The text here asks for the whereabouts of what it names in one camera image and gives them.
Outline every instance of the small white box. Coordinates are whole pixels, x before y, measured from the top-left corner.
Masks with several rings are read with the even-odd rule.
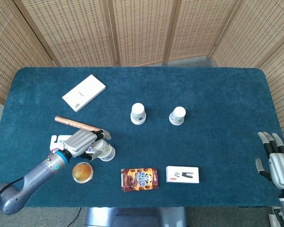
[[[62,98],[74,111],[78,112],[105,88],[101,81],[90,75]]]
[[[166,167],[166,182],[199,183],[199,168],[185,166]]]

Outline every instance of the robot finger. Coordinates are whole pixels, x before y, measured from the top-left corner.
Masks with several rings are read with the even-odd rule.
[[[111,140],[111,139],[112,139],[111,136],[110,136],[110,134],[109,134],[109,132],[106,131],[106,130],[104,130],[104,129],[101,129],[101,130],[99,130],[99,131],[94,131],[93,133],[96,134],[97,136],[98,136],[99,134],[103,134],[103,138],[104,138],[104,139],[108,139],[108,140]]]
[[[280,153],[284,154],[284,144],[283,144],[283,141],[281,140],[281,138],[276,133],[273,133],[272,136],[275,139],[276,145],[277,145]]]
[[[278,149],[278,147],[277,147],[277,145],[276,145],[276,142],[275,142],[275,140],[274,140],[274,138],[271,136],[271,135],[269,135],[267,132],[263,132],[263,134],[266,136],[266,138],[269,140],[269,142],[270,142],[270,145],[271,145],[271,147],[272,147],[272,149],[273,149],[273,152],[274,153],[279,153],[279,149]]]
[[[80,157],[85,158],[89,161],[93,160],[93,157],[86,152],[84,152],[82,155],[80,155]]]
[[[266,171],[263,168],[263,165],[262,165],[260,158],[256,159],[256,167],[257,167],[257,171],[260,175],[264,176],[267,180],[272,181],[270,172]]]
[[[267,158],[269,159],[270,158],[269,155],[274,153],[273,148],[272,148],[269,140],[267,139],[267,137],[262,132],[259,131],[257,134],[260,137],[260,139],[262,140],[262,143],[263,143],[265,151],[266,151]]]

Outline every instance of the woven room divider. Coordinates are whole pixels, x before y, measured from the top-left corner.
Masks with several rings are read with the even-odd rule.
[[[164,65],[198,55],[262,69],[284,132],[284,0],[0,1],[2,104],[24,66]]]
[[[61,66],[115,66],[106,1],[16,0]]]
[[[243,1],[211,56],[218,66],[264,71],[284,133],[284,0]]]
[[[12,1],[0,0],[0,103],[5,103],[18,69],[24,66],[53,65]]]

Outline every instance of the teal tablecloth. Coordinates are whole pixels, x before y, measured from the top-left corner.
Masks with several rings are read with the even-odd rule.
[[[93,74],[106,85],[75,113],[62,96]],[[130,121],[132,104],[144,104],[147,119]],[[174,126],[169,114],[186,108]],[[257,173],[265,151],[258,131],[281,135],[265,75],[237,68],[24,68],[13,80],[0,123],[0,183],[23,176],[43,161],[52,135],[77,129],[62,116],[111,133],[116,156],[92,161],[93,179],[76,183],[71,163],[42,186],[27,206],[153,207],[270,206],[279,191]],[[166,166],[197,166],[199,184],[166,183]],[[159,189],[121,191],[121,168],[156,167]]]

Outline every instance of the robotic arm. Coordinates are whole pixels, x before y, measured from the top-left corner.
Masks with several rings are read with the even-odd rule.
[[[50,154],[47,159],[32,169],[23,178],[12,183],[0,184],[0,210],[7,214],[15,214],[20,211],[31,195],[69,164],[72,157],[83,157],[88,160],[95,159],[99,153],[88,155],[86,150],[100,139],[111,139],[105,130],[97,132],[80,129],[64,143],[64,149]],[[19,190],[13,183],[24,179],[24,186]]]
[[[278,189],[281,189],[282,194],[279,200],[284,214],[284,144],[281,138],[275,133],[271,136],[267,132],[259,132],[258,135],[263,142],[267,154],[270,172],[263,168],[259,158],[256,160],[257,170],[259,174],[267,180],[272,181]],[[282,220],[279,220],[279,222],[283,227],[284,223]]]

